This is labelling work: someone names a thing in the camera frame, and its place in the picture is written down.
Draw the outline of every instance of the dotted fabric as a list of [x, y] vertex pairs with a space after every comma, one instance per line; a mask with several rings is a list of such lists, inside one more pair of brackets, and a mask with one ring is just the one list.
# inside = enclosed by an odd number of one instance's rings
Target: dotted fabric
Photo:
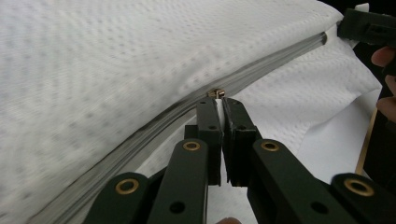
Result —
[[[297, 158], [311, 127], [332, 118], [362, 93], [381, 88], [348, 43], [334, 39], [335, 34], [329, 35], [331, 41], [325, 46], [276, 69], [233, 96], [243, 102], [263, 138], [282, 142]], [[151, 176], [165, 167], [175, 144], [183, 139], [183, 132], [184, 127], [180, 127], [136, 171]], [[339, 165], [344, 172], [350, 172], [338, 161], [330, 160], [326, 165]], [[257, 223], [247, 189], [233, 188], [226, 183], [226, 176], [223, 161], [222, 186], [208, 189], [207, 223], [217, 223], [225, 217]]]
[[0, 223], [28, 220], [183, 96], [341, 18], [313, 0], [1, 1]]

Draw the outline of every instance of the round hole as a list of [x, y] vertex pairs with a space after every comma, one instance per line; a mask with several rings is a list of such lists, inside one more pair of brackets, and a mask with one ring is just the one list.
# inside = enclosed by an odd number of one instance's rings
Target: round hole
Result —
[[314, 202], [314, 203], [311, 203], [311, 207], [317, 213], [321, 213], [321, 214], [329, 213], [329, 209], [323, 203]]
[[183, 145], [183, 148], [189, 151], [197, 150], [201, 147], [197, 142], [187, 142]]
[[136, 179], [124, 179], [116, 185], [116, 192], [118, 194], [130, 194], [137, 190], [139, 182]]
[[262, 148], [268, 151], [278, 151], [279, 146], [273, 142], [263, 142]]
[[184, 203], [181, 203], [181, 202], [175, 202], [175, 203], [172, 203], [171, 206], [169, 206], [169, 210], [171, 210], [171, 212], [175, 213], [175, 214], [182, 213], [185, 208], [186, 208], [186, 205], [184, 205]]
[[348, 178], [344, 181], [344, 185], [360, 196], [370, 197], [374, 195], [374, 189], [359, 179]]

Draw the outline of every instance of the zipper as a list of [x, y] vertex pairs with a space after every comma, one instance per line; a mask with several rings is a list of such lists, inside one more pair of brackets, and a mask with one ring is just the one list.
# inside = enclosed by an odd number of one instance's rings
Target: zipper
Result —
[[[313, 35], [254, 63], [245, 65], [227, 77], [218, 79], [192, 92], [132, 134], [48, 203], [40, 212], [31, 217], [28, 223], [67, 223], [74, 216], [77, 216], [84, 207], [91, 206], [89, 202], [94, 199], [107, 181], [130, 160], [139, 156], [142, 149], [156, 136], [187, 113], [190, 112], [190, 117], [192, 117], [194, 113], [191, 111], [200, 99], [207, 95], [217, 98], [223, 94], [220, 90], [226, 90], [227, 95], [233, 96], [283, 64], [324, 45], [326, 40], [325, 33]], [[144, 156], [140, 157], [141, 161], [146, 159]]]

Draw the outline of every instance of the finger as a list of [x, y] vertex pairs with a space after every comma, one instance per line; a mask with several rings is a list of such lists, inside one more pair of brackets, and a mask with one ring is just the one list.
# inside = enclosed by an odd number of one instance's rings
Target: finger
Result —
[[387, 83], [390, 91], [396, 96], [396, 77], [394, 76], [386, 76], [385, 82]]
[[222, 221], [218, 222], [217, 224], [241, 224], [238, 219], [234, 217], [226, 217]]
[[382, 98], [376, 103], [376, 107], [385, 117], [396, 122], [396, 97]]
[[384, 67], [390, 63], [395, 56], [395, 49], [384, 47], [374, 52], [372, 56], [372, 63]]

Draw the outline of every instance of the brass ring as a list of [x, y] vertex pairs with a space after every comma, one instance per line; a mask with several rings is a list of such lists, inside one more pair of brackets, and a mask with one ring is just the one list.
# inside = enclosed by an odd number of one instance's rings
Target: brass ring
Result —
[[268, 151], [278, 151], [279, 150], [279, 146], [274, 143], [274, 142], [262, 142], [262, 148]]
[[189, 151], [197, 150], [200, 147], [201, 145], [199, 145], [199, 143], [197, 142], [186, 142], [185, 144], [183, 144], [183, 148]]
[[[360, 185], [362, 189], [357, 189], [356, 187], [353, 186], [354, 184]], [[348, 178], [344, 181], [344, 185], [346, 186], [347, 189], [349, 189], [350, 191], [356, 194], [359, 194], [360, 196], [370, 197], [374, 195], [374, 189], [370, 187], [370, 185], [364, 183], [359, 179]]]
[[[132, 183], [133, 185], [132, 185], [132, 187], [130, 189], [122, 189], [121, 186], [123, 184], [126, 184], [126, 183]], [[116, 192], [118, 194], [125, 195], [125, 194], [130, 194], [130, 193], [135, 192], [137, 190], [137, 188], [139, 188], [139, 182], [137, 180], [135, 180], [135, 179], [124, 179], [124, 180], [121, 180], [117, 184]]]

